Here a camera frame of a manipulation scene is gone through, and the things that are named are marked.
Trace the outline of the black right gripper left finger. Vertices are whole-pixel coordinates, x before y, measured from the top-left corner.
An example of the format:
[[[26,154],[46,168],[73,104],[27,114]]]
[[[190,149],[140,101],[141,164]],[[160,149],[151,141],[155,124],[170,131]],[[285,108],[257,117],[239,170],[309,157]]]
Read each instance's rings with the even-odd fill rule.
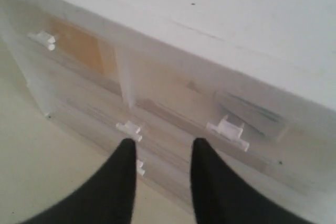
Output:
[[[131,223],[136,192],[136,143],[123,139],[79,188],[25,223]]]

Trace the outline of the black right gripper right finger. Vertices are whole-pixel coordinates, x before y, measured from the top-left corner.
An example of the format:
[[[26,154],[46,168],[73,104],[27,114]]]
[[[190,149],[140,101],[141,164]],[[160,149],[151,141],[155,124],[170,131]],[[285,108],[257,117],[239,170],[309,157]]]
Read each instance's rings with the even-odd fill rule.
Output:
[[[299,223],[239,177],[204,138],[193,142],[190,182],[197,223]]]

